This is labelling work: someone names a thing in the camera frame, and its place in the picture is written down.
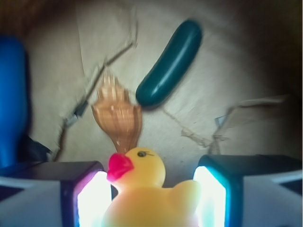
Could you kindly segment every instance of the conch shell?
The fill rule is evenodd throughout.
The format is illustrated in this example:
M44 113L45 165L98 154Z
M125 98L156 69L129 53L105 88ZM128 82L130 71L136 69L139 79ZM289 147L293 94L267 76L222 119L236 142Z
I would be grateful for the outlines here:
M142 128L141 107L130 103L128 91L108 71L92 110L96 122L109 135L118 153L125 154L137 146Z

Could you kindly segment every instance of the duck beak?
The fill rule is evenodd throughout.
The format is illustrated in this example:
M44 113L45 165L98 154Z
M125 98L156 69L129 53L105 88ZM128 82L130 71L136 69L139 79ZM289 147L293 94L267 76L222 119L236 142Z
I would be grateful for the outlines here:
M133 163L129 157L120 153L114 153L109 159L107 179L110 182L115 182L133 168Z

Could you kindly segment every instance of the yellow rubber duck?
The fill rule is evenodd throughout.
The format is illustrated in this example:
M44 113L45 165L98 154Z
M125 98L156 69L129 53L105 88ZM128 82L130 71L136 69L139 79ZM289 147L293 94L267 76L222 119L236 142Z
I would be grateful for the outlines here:
M118 195L102 226L198 226L200 184L189 180L162 188L165 175L163 161L149 148L113 154L107 179L118 189Z

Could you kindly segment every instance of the light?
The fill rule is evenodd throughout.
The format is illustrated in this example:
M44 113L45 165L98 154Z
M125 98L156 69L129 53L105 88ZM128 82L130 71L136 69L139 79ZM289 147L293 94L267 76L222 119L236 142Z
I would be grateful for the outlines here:
M99 171L78 195L80 227L99 227L112 202L111 186L107 173Z
M229 198L226 196L226 188L215 176L221 177L222 180L218 172L205 166L199 166L194 174L194 180L198 181L202 188L201 200L197 207L200 227L225 226L226 204Z

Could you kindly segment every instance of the blue light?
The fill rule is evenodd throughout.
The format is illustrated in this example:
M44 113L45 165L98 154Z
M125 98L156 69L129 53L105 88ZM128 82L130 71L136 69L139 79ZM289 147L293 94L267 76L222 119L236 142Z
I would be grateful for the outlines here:
M78 195L80 227L99 227L103 216L112 202L107 173L97 172Z
M229 218L230 186L215 169L199 166L194 180L201 184L201 200L197 207L200 227L224 227Z

